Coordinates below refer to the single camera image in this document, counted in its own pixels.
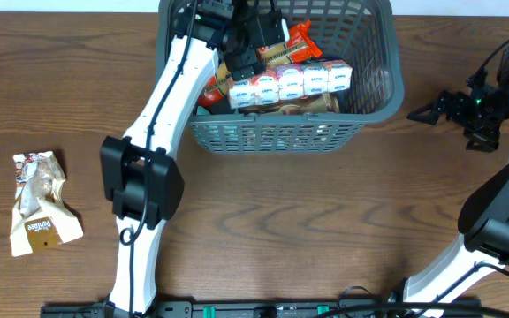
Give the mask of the Kleenex tissue multipack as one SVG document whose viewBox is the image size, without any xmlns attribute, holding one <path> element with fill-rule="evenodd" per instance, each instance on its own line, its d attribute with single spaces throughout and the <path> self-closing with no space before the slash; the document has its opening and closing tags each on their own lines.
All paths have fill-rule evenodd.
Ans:
<svg viewBox="0 0 509 318">
<path fill-rule="evenodd" d="M 276 65 L 249 79 L 228 79 L 227 98 L 232 109 L 271 105 L 347 90 L 352 75 L 342 59 Z"/>
</svg>

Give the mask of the orange spaghetti packet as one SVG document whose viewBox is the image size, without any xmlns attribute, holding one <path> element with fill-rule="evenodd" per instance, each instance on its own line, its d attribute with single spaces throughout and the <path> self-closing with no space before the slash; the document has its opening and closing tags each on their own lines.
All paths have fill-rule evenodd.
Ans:
<svg viewBox="0 0 509 318">
<path fill-rule="evenodd" d="M 295 64 L 313 57 L 320 57 L 322 51 L 308 36 L 311 24 L 310 20 L 306 20 L 290 27 L 288 41 L 256 49 L 255 60 L 262 61 L 265 66 L 272 66 Z M 198 104 L 205 109 L 211 109 L 217 102 L 222 101 L 227 96 L 227 80 L 231 76 L 231 72 L 223 61 L 203 89 Z"/>
</svg>

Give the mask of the gold coffee bag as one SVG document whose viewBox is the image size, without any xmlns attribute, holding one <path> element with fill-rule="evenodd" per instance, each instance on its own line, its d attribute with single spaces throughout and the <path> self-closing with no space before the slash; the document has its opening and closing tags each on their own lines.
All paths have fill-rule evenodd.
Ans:
<svg viewBox="0 0 509 318">
<path fill-rule="evenodd" d="M 242 114 L 259 115 L 304 115 L 316 113 L 339 113 L 340 107 L 335 95 L 324 93 L 305 99 L 289 100 L 271 105 L 250 106 L 239 109 Z"/>
</svg>

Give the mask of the white brown snack bag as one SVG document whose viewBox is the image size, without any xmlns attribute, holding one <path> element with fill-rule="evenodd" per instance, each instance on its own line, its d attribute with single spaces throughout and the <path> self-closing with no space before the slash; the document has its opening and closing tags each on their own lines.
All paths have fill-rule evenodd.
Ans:
<svg viewBox="0 0 509 318">
<path fill-rule="evenodd" d="M 16 193 L 11 212 L 11 255 L 40 252 L 83 237 L 79 218 L 62 198 L 66 181 L 51 151 L 17 154 Z"/>
</svg>

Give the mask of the teal wipes packet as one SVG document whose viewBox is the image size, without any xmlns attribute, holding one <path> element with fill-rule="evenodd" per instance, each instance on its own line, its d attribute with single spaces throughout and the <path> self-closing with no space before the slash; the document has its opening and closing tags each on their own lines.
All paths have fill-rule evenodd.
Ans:
<svg viewBox="0 0 509 318">
<path fill-rule="evenodd" d="M 215 152 L 224 152 L 224 148 L 238 148 L 243 138 L 243 126 L 250 117 L 237 111 L 231 114 L 213 114 L 198 106 L 189 124 L 198 143 Z"/>
</svg>

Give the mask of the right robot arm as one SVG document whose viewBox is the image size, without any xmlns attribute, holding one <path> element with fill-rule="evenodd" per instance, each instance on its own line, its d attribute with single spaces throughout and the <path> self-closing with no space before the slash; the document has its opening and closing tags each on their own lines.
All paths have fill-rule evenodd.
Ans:
<svg viewBox="0 0 509 318">
<path fill-rule="evenodd" d="M 486 82 L 481 66 L 467 78 L 468 94 L 442 92 L 408 119 L 435 125 L 440 116 L 460 125 L 468 150 L 498 149 L 500 127 L 509 119 L 509 39 L 497 51 L 502 57 L 497 84 Z M 474 191 L 458 219 L 458 237 L 422 272 L 406 278 L 391 300 L 403 305 L 395 317 L 461 317 L 467 314 L 459 296 L 491 273 L 509 277 L 509 159 L 507 165 Z"/>
</svg>

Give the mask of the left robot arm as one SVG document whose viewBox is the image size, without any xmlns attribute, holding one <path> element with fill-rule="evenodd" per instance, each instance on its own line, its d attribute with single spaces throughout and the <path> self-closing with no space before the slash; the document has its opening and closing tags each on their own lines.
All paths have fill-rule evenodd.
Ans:
<svg viewBox="0 0 509 318">
<path fill-rule="evenodd" d="M 160 28 L 164 66 L 142 113 L 122 138 L 106 137 L 100 160 L 105 197 L 119 231 L 114 287 L 106 317 L 147 317 L 156 309 L 156 264 L 163 227 L 185 182 L 177 166 L 180 139 L 201 91 L 225 63 L 235 80 L 262 73 L 257 49 L 286 42 L 288 26 L 274 4 L 169 2 Z"/>
</svg>

